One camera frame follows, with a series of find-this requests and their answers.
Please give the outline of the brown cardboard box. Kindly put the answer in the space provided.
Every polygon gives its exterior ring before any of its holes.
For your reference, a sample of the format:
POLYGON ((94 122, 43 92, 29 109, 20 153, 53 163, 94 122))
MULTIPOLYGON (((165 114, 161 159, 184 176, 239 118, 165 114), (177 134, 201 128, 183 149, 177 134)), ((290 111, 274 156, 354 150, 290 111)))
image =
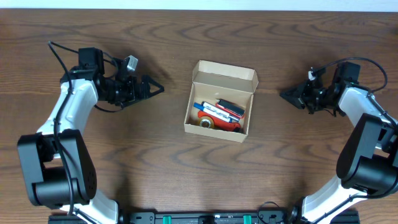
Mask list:
POLYGON ((251 68, 199 61, 192 72, 185 132, 243 142, 258 83, 251 68))

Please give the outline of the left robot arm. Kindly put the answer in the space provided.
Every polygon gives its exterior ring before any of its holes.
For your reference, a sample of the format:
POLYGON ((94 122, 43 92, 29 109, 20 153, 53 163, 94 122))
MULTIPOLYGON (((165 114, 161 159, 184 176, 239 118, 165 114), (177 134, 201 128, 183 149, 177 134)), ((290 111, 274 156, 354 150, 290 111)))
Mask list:
POLYGON ((78 64, 65 69, 49 118, 17 142, 27 196, 34 206, 67 212, 64 223, 129 223, 119 204, 97 189, 96 170, 83 140, 99 101, 121 111, 164 92, 148 75, 134 75, 138 59, 120 59, 94 47, 76 50, 78 64))

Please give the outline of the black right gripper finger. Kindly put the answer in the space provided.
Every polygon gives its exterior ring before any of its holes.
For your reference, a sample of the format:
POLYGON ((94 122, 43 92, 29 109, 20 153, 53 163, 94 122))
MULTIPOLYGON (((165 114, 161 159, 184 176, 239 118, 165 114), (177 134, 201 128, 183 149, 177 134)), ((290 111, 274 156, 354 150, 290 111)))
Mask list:
POLYGON ((296 108, 300 110, 305 109, 305 103, 299 96, 289 95, 287 93, 281 93, 280 96, 296 108))
POLYGON ((302 92, 304 91, 305 87, 307 85, 307 82, 304 81, 298 85, 293 86, 292 88, 288 88, 286 90, 283 90, 280 93, 280 96, 301 96, 302 92))

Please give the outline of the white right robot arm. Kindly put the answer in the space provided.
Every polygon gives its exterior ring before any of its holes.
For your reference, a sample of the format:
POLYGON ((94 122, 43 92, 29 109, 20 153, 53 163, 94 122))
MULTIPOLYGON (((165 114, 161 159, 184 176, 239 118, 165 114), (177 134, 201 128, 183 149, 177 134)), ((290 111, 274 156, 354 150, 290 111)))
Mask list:
POLYGON ((358 58, 334 61, 331 85, 324 87, 327 66, 312 68, 303 83, 280 96, 309 114, 327 111, 347 116, 354 129, 336 163, 336 174, 314 194, 292 208, 288 223, 353 223, 358 202, 388 197, 397 192, 397 120, 359 84, 358 58))

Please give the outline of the red utility knife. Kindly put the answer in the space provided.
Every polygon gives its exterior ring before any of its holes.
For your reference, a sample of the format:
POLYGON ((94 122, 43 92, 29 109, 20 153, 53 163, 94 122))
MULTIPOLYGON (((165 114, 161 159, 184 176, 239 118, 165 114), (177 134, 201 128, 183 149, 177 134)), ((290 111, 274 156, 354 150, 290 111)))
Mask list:
POLYGON ((213 123, 214 123, 214 125, 217 128, 222 129, 223 131, 239 132, 240 128, 241 128, 241 125, 239 123, 237 123, 237 122, 233 122, 233 123, 226 122, 226 121, 223 121, 223 120, 221 120, 221 119, 219 119, 219 118, 217 118, 215 116, 212 116, 212 115, 210 115, 210 114, 208 114, 208 113, 206 113, 204 111, 199 111, 198 112, 198 117, 199 118, 211 118, 213 123))

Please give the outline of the yellow tape roll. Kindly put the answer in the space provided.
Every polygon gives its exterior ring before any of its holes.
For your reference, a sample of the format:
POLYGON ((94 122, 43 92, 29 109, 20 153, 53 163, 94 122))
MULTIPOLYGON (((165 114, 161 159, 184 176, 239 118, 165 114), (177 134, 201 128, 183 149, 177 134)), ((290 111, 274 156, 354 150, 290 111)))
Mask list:
POLYGON ((199 121, 198 121, 198 125, 200 127, 203 128, 208 128, 208 129, 214 129, 215 128, 215 124, 214 121, 211 117, 209 116, 202 116, 199 121))

